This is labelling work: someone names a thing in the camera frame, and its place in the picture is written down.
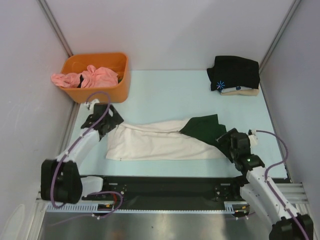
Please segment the cream and green t-shirt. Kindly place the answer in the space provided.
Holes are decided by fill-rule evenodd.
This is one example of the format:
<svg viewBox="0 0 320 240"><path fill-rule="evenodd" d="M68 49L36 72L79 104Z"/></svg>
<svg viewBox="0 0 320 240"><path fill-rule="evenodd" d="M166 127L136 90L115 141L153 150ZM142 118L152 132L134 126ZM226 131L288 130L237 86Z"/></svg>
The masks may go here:
<svg viewBox="0 0 320 240"><path fill-rule="evenodd" d="M217 139L227 132L217 114L150 124L121 123L107 136L106 159L178 161L224 158Z"/></svg>

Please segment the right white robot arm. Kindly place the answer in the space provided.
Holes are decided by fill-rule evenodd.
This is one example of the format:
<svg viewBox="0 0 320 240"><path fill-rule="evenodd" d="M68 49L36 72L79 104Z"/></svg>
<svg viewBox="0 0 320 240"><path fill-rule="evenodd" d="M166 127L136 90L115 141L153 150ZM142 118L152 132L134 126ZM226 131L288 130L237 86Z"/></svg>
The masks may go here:
<svg viewBox="0 0 320 240"><path fill-rule="evenodd" d="M245 200L253 208L269 228L270 240L312 240L311 217L298 212L270 177L270 168L251 152L256 138L252 131L243 133L233 128L216 140L244 176L241 183L230 188L231 196L237 201Z"/></svg>

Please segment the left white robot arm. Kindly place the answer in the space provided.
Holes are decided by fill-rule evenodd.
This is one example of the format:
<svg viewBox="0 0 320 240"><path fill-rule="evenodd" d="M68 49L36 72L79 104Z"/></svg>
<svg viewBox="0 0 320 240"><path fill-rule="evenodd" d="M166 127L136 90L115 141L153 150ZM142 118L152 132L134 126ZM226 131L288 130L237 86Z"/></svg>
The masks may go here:
<svg viewBox="0 0 320 240"><path fill-rule="evenodd" d="M46 159L41 165L40 197L50 201L55 208L62 204L76 204L87 195L94 194L105 200L111 188L98 176L81 177L79 166L88 153L124 119L110 104L97 103L92 113L80 127L80 134L54 159Z"/></svg>

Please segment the orange plastic basket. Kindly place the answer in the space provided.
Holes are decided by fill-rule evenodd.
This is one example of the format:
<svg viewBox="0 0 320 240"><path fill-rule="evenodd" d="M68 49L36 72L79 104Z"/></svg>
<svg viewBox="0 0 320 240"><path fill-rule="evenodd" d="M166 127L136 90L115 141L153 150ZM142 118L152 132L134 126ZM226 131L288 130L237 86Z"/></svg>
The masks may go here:
<svg viewBox="0 0 320 240"><path fill-rule="evenodd" d="M98 99L122 103L129 95L129 58L122 52L77 54L67 59L59 74L58 87L76 103Z"/></svg>

